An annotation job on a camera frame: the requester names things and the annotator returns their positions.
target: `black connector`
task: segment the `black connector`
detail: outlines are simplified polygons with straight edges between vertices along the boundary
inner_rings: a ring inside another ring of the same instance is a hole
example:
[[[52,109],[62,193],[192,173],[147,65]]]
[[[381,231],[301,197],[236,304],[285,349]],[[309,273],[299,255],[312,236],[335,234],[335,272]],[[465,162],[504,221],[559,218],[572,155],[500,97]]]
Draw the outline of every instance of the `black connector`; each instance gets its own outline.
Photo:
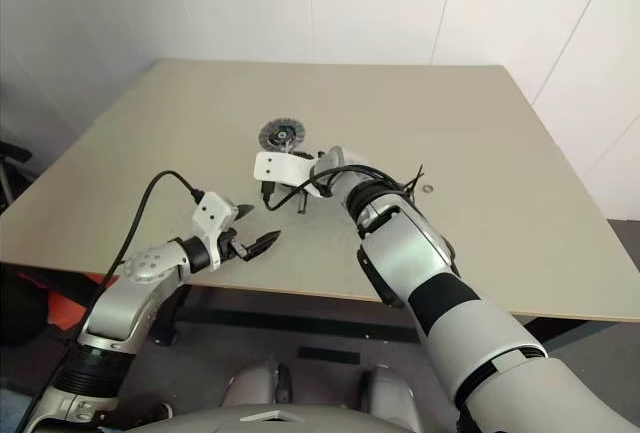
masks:
[[[265,203],[269,203],[271,199],[271,195],[276,189],[275,181],[263,181],[262,186],[260,186],[260,193],[262,193],[262,200]]]
[[[194,188],[191,190],[191,196],[193,196],[193,199],[196,201],[196,205],[199,205],[204,197],[204,191]]]

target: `white wall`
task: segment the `white wall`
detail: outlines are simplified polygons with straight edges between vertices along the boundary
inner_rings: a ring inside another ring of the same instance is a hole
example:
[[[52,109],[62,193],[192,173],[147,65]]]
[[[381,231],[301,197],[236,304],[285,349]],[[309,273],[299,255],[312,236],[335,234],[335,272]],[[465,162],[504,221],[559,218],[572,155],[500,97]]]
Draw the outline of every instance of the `white wall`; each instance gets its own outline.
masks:
[[[163,56],[498,63],[604,213],[640,219],[640,0],[0,2],[3,130],[36,169]]]

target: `black cable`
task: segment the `black cable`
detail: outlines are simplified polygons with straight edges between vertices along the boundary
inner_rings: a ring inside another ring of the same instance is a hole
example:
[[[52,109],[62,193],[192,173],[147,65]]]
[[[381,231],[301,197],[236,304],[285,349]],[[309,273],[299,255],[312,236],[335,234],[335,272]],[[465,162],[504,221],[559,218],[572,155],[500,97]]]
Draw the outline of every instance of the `black cable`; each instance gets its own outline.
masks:
[[[380,171],[380,170],[378,170],[376,168],[373,168],[371,166],[366,166],[366,165],[346,165],[346,166],[338,166],[336,168],[329,168],[328,170],[324,170],[321,173],[318,173],[318,174],[315,174],[315,175],[311,175],[307,180],[303,181],[298,186],[293,188],[293,190],[291,190],[291,192],[289,192],[288,195],[286,195],[282,200],[280,200],[278,203],[276,203],[273,206],[269,205],[268,198],[264,198],[264,196],[263,196],[264,205],[267,208],[267,210],[275,211],[275,210],[279,209],[280,207],[282,207],[289,200],[291,200],[300,191],[304,190],[304,188],[306,186],[312,184],[313,182],[316,182],[318,179],[320,179],[322,177],[325,177],[325,176],[329,176],[329,175],[335,176],[337,173],[342,173],[344,171],[354,171],[354,172],[357,172],[357,173],[363,173],[365,175],[370,176],[371,178],[373,178],[375,180],[384,181],[387,184],[387,186],[389,186],[389,188],[392,189],[392,190],[395,190],[397,192],[401,191],[403,194],[406,193],[404,191],[402,185],[400,185],[398,182],[396,182],[396,180],[391,178],[389,175],[387,175],[383,171]]]
[[[33,414],[33,411],[35,410],[38,402],[42,398],[42,395],[44,394],[45,389],[52,383],[52,381],[55,378],[55,376],[59,373],[60,369],[65,364],[65,360],[67,358],[67,354],[69,353],[70,349],[73,346],[76,345],[78,336],[82,332],[82,327],[84,326],[84,324],[86,323],[87,319],[89,318],[89,315],[93,311],[93,308],[94,308],[95,304],[97,303],[98,298],[100,298],[100,295],[102,295],[102,293],[105,292],[105,290],[107,289],[107,285],[109,284],[109,281],[113,277],[115,271],[118,269],[118,266],[120,266],[122,264],[122,259],[123,259],[124,255],[125,255],[125,253],[127,252],[127,250],[129,249],[129,245],[131,244],[131,241],[133,240],[133,237],[136,234],[136,231],[138,229],[138,225],[140,224],[140,220],[142,219],[142,214],[144,213],[144,209],[147,206],[147,201],[149,201],[149,197],[151,196],[151,192],[153,191],[153,188],[156,186],[156,184],[158,183],[158,181],[160,181],[161,178],[163,178],[164,176],[167,176],[167,175],[171,175],[171,176],[177,178],[180,181],[180,183],[182,183],[185,186],[185,188],[187,188],[187,190],[189,190],[189,193],[191,193],[191,196],[193,196],[193,199],[196,202],[196,204],[200,203],[200,200],[204,196],[204,192],[202,190],[199,190],[199,189],[194,188],[193,186],[191,186],[191,184],[187,180],[185,180],[184,177],[182,175],[180,175],[180,173],[177,173],[177,172],[175,172],[173,170],[164,170],[164,171],[161,171],[160,173],[158,173],[156,176],[154,176],[151,179],[151,181],[147,185],[147,188],[144,190],[144,193],[142,194],[142,198],[140,199],[140,203],[138,204],[138,209],[136,210],[136,214],[135,214],[135,216],[133,218],[133,221],[131,222],[131,226],[129,227],[129,232],[127,233],[127,236],[125,237],[124,241],[122,242],[122,246],[120,247],[120,251],[118,251],[118,254],[116,255],[115,259],[113,260],[113,263],[111,263],[111,266],[107,270],[107,273],[104,275],[104,277],[102,278],[102,281],[100,282],[100,284],[96,288],[96,291],[94,292],[94,294],[93,294],[93,296],[91,298],[91,301],[89,302],[89,305],[87,306],[87,309],[85,310],[84,314],[82,315],[82,319],[78,323],[77,331],[74,333],[73,337],[70,340],[68,340],[67,346],[66,346],[66,350],[65,350],[65,352],[64,352],[64,354],[62,356],[62,359],[60,360],[60,362],[58,363],[56,368],[53,370],[53,372],[51,373],[51,375],[47,379],[47,381],[44,384],[44,386],[42,387],[42,389],[31,400],[31,403],[29,404],[29,407],[27,408],[27,411],[25,411],[24,415],[22,416],[22,420],[20,421],[20,424],[18,425],[18,428],[16,429],[16,432],[22,432],[27,427],[27,422],[29,421],[31,415]]]
[[[456,266],[456,250],[453,248],[453,245],[451,243],[449,243],[449,240],[447,240],[444,236],[442,237],[442,239],[444,240],[445,244],[447,245],[447,248],[449,248],[449,256],[451,258],[451,271],[453,271],[453,273],[458,278],[461,278],[460,272],[458,271],[458,267]]]
[[[422,166],[423,165],[420,165],[420,168],[418,169],[418,173],[416,174],[415,178],[402,187],[402,189],[409,195],[409,198],[411,198],[411,201],[413,203],[415,203],[416,201],[414,190],[418,185],[418,180],[424,176],[424,173],[422,172]]]

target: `table leg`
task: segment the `table leg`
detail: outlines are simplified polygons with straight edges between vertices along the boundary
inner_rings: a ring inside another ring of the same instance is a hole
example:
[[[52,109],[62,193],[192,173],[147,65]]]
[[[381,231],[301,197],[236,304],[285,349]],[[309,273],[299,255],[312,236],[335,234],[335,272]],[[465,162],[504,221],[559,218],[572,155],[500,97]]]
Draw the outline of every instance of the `table leg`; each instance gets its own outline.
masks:
[[[156,345],[171,346],[178,337],[176,330],[176,311],[180,308],[191,290],[191,285],[178,288],[167,298],[156,315],[156,320],[149,330],[149,339]]]

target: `robotic arm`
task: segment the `robotic arm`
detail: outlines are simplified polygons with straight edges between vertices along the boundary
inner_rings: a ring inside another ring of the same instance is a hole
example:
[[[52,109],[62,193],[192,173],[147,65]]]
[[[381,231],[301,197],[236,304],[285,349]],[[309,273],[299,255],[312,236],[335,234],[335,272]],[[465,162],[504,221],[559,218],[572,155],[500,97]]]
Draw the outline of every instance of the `robotic arm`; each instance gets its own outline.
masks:
[[[562,361],[548,358],[510,314],[460,279],[448,242],[404,192],[362,172],[337,171],[355,164],[362,159],[340,147],[313,160],[263,152],[254,176],[292,186],[313,178],[309,194],[334,196],[345,207],[362,238],[363,271],[383,302],[410,311],[442,387],[460,410],[462,432],[638,431]]]
[[[95,303],[25,431],[52,422],[95,425],[105,412],[114,410],[118,391],[162,303],[192,274],[217,270],[235,256],[249,261],[276,241],[279,231],[250,246],[237,240],[230,225],[252,209],[204,193],[192,216],[195,236],[176,238],[128,258],[118,281]]]

